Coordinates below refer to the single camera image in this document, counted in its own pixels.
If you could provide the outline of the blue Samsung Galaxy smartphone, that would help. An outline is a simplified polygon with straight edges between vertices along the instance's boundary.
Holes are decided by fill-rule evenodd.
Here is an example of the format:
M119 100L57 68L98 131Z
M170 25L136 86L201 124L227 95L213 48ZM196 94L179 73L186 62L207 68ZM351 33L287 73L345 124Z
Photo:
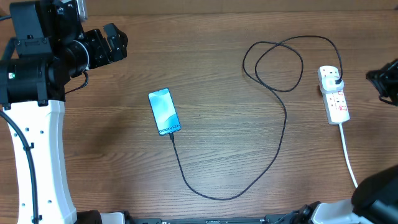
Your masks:
M161 136L181 130L180 120L168 88L148 94L152 114Z

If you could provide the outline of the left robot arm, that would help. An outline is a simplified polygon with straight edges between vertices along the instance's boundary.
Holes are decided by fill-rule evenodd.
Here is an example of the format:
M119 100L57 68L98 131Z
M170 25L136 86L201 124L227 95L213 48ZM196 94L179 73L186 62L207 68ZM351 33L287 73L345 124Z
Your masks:
M15 36L1 59L1 117L16 161L19 223L131 223L128 212L78 212L63 151L66 84L126 58L114 24L84 31L84 1L24 1L9 7Z

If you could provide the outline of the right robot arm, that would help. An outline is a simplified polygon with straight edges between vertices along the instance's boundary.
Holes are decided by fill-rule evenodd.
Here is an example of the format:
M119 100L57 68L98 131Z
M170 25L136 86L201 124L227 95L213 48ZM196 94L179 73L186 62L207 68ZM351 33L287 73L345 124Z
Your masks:
M337 125L349 175L355 191L349 200L314 202L286 214L277 223L397 223L397 166L374 174L359 183L353 173L343 123L350 119L343 91L343 73L324 65L318 69L328 123Z

